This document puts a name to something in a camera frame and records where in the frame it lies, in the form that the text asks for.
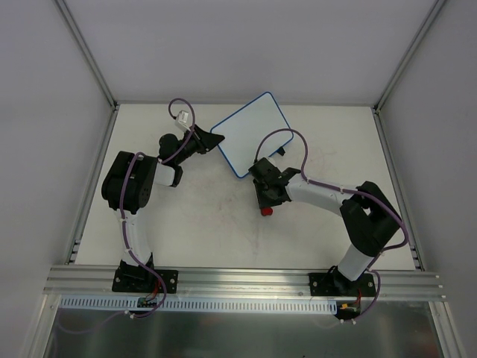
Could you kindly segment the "blue framed whiteboard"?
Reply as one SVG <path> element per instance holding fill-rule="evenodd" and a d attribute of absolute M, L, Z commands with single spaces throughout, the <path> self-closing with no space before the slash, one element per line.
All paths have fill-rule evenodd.
<path fill-rule="evenodd" d="M 290 125 L 271 92 L 264 92 L 212 126 L 224 136 L 218 145 L 237 178 L 248 175 L 256 153 L 270 157 L 293 140 Z"/>

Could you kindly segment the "red bone-shaped eraser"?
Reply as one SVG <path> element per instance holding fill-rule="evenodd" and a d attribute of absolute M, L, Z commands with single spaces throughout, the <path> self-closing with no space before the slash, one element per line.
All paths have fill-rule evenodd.
<path fill-rule="evenodd" d="M 262 216 L 271 216 L 273 214 L 273 209 L 271 207 L 264 207 L 260 209 Z"/>

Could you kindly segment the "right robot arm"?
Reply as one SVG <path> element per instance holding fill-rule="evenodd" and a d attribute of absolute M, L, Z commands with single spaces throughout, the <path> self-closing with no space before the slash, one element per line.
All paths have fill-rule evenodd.
<path fill-rule="evenodd" d="M 270 216 L 274 207 L 296 201 L 342 218 L 350 246 L 340 263 L 326 274 L 309 275 L 311 295 L 370 297 L 377 293 L 368 286 L 373 276 L 365 271 L 402 228 L 402 220 L 375 183 L 366 181 L 351 189 L 339 187 L 306 178 L 299 169 L 281 171 L 268 158 L 256 160 L 249 173 L 263 216 Z"/>

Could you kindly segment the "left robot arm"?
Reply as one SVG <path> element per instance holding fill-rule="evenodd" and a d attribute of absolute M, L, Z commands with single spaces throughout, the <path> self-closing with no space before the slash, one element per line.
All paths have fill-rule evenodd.
<path fill-rule="evenodd" d="M 124 254 L 116 269 L 113 291 L 138 293 L 175 292 L 173 271 L 157 271 L 149 241 L 140 227 L 140 214 L 150 200 L 153 185 L 176 187 L 182 178 L 181 163 L 194 154 L 207 154 L 225 139 L 198 126 L 182 139 L 165 134 L 159 139 L 159 156 L 120 151 L 101 187 L 101 196 L 119 221 Z"/>

